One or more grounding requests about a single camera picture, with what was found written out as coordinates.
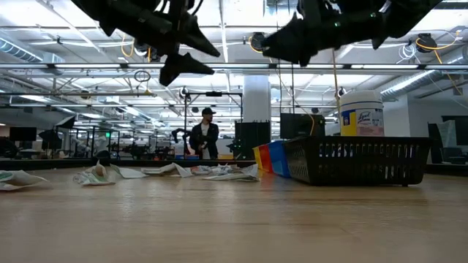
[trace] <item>black mechanical claw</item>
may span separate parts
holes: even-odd
[[[186,53],[183,56],[172,54],[167,57],[165,65],[159,72],[159,83],[167,86],[181,73],[212,75],[214,74],[214,70],[194,59],[189,53]]]
[[[212,75],[214,71],[189,54],[178,54],[180,44],[219,57],[219,51],[203,35],[197,17],[187,10],[195,0],[170,1],[168,13],[155,11],[160,0],[72,0],[80,9],[99,21],[108,35],[118,28],[133,36],[141,49],[150,48],[151,61],[167,56],[160,83],[169,85],[181,73]]]
[[[312,56],[327,48],[371,39],[377,49],[388,37],[407,34],[441,1],[299,0],[297,10],[303,19],[294,15],[267,37],[263,55],[306,66]]]

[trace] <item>desk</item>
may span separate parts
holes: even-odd
[[[450,262],[468,258],[468,178],[313,187],[200,178],[81,187],[80,169],[30,171],[50,188],[0,193],[3,262]]]

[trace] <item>wire basket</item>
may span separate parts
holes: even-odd
[[[315,186],[408,186],[423,180],[429,138],[302,137],[283,144],[292,178]]]

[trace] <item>plastic bin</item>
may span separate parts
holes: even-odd
[[[254,150],[255,162],[258,164],[258,169],[263,169],[262,159],[260,158],[260,151],[258,150],[258,147],[255,147],[253,150]]]
[[[174,159],[175,160],[184,160],[184,155],[183,154],[178,154],[178,155],[175,156]],[[186,160],[198,160],[199,157],[198,157],[198,155],[188,155],[188,156],[186,156],[185,159]]]
[[[284,154],[283,142],[268,143],[268,149],[270,151],[273,172],[284,178],[291,178],[290,170],[287,167],[286,155]]]
[[[419,184],[432,140],[303,137],[283,143],[292,178],[312,185]]]
[[[271,166],[270,151],[268,150],[268,145],[258,146],[258,151],[260,152],[260,160],[262,162],[262,170],[266,171],[266,172],[273,172],[273,167]]]

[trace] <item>pillar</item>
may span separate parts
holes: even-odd
[[[268,75],[244,76],[243,122],[271,120],[271,91]]]

